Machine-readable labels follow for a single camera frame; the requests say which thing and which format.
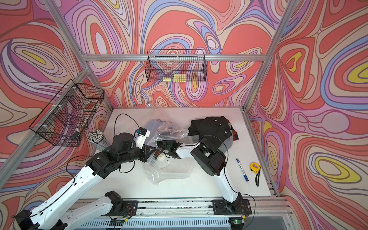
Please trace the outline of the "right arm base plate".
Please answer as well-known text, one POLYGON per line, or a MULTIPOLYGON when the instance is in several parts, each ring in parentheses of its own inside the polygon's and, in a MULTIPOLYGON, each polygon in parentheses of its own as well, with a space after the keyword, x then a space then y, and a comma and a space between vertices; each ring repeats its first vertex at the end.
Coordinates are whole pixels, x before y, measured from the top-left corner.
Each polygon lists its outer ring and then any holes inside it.
POLYGON ((239 204, 232 204, 224 199, 212 200, 209 206, 213 210, 214 215, 242 215, 249 216, 253 213, 248 199, 243 199, 239 204))

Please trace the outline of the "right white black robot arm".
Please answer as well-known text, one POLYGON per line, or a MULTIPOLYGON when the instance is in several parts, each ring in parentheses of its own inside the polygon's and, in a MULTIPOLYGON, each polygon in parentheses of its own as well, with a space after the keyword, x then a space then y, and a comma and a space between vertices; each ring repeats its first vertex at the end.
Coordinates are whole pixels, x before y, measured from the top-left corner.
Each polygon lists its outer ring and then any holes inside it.
POLYGON ((158 148, 175 159, 193 158, 208 175, 213 176, 222 192, 225 207, 235 211, 241 206, 242 194, 235 190, 228 178, 227 157, 210 140, 204 138, 196 144, 183 144, 175 140, 157 141, 158 148))

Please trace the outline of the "light blue shirt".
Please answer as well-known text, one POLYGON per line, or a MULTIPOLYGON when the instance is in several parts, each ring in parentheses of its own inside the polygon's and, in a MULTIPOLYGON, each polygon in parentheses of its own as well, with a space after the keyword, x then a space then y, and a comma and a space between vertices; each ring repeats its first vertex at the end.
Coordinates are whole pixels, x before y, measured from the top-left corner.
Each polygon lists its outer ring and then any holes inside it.
POLYGON ((164 123, 164 121, 160 120, 160 119, 152 119, 150 120, 145 126, 144 128, 150 132, 150 135, 155 135, 155 133, 157 132, 157 129, 164 123))

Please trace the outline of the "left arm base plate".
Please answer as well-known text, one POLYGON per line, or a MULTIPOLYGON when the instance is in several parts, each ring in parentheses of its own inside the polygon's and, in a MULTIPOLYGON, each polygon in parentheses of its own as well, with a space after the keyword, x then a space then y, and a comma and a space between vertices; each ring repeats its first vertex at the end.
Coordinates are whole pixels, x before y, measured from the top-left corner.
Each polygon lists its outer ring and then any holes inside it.
POLYGON ((109 212, 104 212, 102 216, 119 216, 119 217, 134 217, 137 213, 137 200, 116 201, 110 202, 112 207, 109 212))

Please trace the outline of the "black button shirt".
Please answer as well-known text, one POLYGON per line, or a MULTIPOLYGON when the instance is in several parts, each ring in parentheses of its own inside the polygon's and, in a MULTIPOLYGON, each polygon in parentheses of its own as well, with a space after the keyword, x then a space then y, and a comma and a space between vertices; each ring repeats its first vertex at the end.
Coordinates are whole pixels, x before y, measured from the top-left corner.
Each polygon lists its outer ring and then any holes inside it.
POLYGON ((192 120, 188 128, 189 136, 199 135, 200 138, 215 136, 221 141, 232 137, 232 129, 226 117, 206 117, 204 119, 192 120))

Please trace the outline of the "grey button shirt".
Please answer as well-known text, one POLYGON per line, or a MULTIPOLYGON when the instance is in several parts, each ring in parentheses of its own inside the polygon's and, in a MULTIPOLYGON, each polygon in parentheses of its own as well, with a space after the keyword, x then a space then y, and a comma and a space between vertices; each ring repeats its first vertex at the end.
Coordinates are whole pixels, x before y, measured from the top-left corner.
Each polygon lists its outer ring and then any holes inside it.
POLYGON ((222 144, 224 149, 230 149, 233 145, 233 136, 228 137, 222 144))

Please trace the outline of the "red black plaid shirt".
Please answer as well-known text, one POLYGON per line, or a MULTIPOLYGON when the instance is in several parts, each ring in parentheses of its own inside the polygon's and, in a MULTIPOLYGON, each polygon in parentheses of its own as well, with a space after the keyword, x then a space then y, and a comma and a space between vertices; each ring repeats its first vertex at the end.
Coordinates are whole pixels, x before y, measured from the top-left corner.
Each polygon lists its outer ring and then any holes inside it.
POLYGON ((231 124, 230 120, 228 120, 228 124, 229 124, 229 127, 230 127, 231 132, 232 132, 232 140, 233 140, 233 141, 237 141, 237 140, 239 140, 238 133, 237 133, 237 132, 235 131, 235 129, 233 128, 233 126, 232 126, 232 124, 231 124))

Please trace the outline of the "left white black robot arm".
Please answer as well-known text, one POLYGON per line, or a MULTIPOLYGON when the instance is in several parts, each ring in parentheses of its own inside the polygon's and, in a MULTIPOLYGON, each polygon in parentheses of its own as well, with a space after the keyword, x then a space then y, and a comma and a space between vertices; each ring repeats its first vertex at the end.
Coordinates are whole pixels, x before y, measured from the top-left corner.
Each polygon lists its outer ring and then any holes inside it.
POLYGON ((155 151, 154 147, 144 143, 150 132, 143 129, 137 134, 136 138, 125 132, 114 136, 112 145, 91 157, 51 198, 32 210, 24 209, 15 215, 19 227, 22 230, 72 230, 98 216, 134 216, 132 207, 115 191, 107 192, 89 207, 74 212, 68 212, 68 209, 88 190, 118 170, 121 164, 135 160, 146 162, 155 151))

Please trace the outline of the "multicolour tartan plaid shirt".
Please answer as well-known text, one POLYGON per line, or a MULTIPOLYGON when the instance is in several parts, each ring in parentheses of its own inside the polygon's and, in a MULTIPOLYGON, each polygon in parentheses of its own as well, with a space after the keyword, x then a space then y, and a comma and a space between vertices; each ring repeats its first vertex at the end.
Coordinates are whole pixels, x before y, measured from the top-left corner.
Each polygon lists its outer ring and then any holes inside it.
POLYGON ((160 133, 155 141, 155 144, 157 145, 155 159, 157 159, 161 154, 163 154, 167 158, 174 158, 174 159, 180 158, 176 153, 176 150, 179 146, 179 142, 177 142, 172 137, 171 132, 166 131, 160 133))

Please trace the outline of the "clear plastic vacuum bag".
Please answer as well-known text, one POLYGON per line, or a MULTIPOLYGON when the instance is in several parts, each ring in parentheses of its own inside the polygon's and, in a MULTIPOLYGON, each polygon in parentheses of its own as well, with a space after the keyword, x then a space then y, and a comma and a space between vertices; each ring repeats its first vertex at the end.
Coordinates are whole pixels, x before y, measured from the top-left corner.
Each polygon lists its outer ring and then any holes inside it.
POLYGON ((164 180, 190 176, 195 161, 181 157, 179 151, 187 154, 198 141, 198 137, 189 137, 188 128, 193 119, 186 109, 149 108, 140 113, 140 124, 150 132, 144 145, 154 150, 143 164, 145 176, 152 184, 157 186, 164 180))

